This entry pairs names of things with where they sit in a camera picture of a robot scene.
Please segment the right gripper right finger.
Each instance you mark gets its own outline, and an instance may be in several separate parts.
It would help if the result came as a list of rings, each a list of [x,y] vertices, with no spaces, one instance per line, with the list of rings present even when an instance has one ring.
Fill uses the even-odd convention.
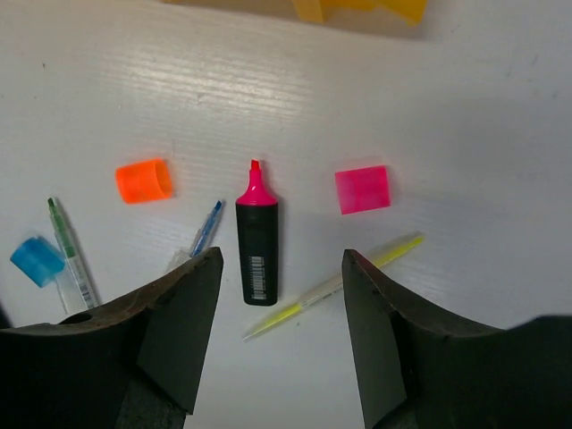
[[[456,315],[346,250],[343,295],[368,428],[568,428],[571,319],[502,330]]]

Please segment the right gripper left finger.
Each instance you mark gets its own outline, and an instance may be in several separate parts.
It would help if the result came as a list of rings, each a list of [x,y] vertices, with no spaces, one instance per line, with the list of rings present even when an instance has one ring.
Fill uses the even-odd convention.
[[[183,427],[194,411],[222,273],[222,252],[210,248],[59,324],[2,330],[2,427]]]

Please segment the orange highlighter cap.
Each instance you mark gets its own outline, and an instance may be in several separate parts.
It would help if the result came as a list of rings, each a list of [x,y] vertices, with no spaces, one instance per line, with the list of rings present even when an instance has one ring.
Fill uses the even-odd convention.
[[[124,165],[115,170],[117,189],[124,203],[141,204],[174,194],[168,163],[162,158]]]

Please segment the pink highlighter cap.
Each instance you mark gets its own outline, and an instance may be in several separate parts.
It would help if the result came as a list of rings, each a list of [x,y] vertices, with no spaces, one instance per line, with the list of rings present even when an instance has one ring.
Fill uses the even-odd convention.
[[[334,179],[343,215],[391,205],[389,174],[385,165],[336,172]]]

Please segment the black highlighter pink tip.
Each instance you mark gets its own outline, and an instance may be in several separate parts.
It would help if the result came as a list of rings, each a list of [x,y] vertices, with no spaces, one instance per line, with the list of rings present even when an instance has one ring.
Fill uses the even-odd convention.
[[[235,202],[244,302],[271,307],[279,289],[279,200],[267,189],[262,166],[253,159],[248,187]]]

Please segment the green clear pen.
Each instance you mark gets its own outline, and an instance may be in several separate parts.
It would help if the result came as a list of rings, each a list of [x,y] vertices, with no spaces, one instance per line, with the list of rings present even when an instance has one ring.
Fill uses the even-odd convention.
[[[64,311],[67,315],[73,315],[98,307],[100,300],[89,278],[72,226],[55,198],[49,198],[47,203],[55,238],[65,264],[64,271],[56,280]]]

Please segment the yellow clear pen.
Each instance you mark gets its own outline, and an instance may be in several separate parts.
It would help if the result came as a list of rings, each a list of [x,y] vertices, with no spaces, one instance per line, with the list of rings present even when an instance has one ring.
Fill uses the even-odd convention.
[[[366,259],[376,268],[381,268],[387,264],[405,256],[412,249],[419,246],[425,239],[421,232],[413,232],[406,234],[397,239],[389,241],[376,250],[370,251],[366,255]],[[275,312],[268,315],[262,321],[254,324],[249,328],[242,339],[250,341],[259,337],[272,329],[280,326],[307,311],[312,306],[328,299],[336,293],[342,291],[343,279],[342,275],[336,274],[329,280],[320,283],[311,290],[301,295],[297,300],[292,301],[288,305],[279,308]]]

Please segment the blue clear pen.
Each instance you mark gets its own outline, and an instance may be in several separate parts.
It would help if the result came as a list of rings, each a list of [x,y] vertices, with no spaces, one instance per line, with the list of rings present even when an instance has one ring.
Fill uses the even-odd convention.
[[[223,212],[223,205],[224,202],[222,202],[222,200],[218,200],[215,203],[213,209],[203,222],[201,228],[198,230],[196,237],[191,243],[190,247],[180,248],[173,254],[172,259],[166,268],[166,273],[171,272],[193,257],[198,256],[210,246],[212,240],[214,239],[216,228]]]

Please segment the blue highlighter cap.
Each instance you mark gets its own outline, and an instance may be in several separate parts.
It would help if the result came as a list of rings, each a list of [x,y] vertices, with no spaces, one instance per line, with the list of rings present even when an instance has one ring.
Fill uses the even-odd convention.
[[[64,261],[58,251],[43,237],[32,237],[20,244],[10,257],[39,288],[54,282],[64,269]]]

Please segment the orange four-compartment organizer tray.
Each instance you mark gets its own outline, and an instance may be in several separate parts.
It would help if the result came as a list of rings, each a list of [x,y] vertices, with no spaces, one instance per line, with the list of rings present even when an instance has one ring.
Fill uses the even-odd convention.
[[[352,11],[370,13],[376,10],[385,10],[399,16],[402,20],[417,25],[425,14],[427,1],[425,0],[396,0],[396,1],[367,1],[367,0],[340,0],[340,1],[164,1],[165,4],[180,4],[225,11],[253,13],[275,17],[296,18],[299,21],[324,24],[335,13]]]

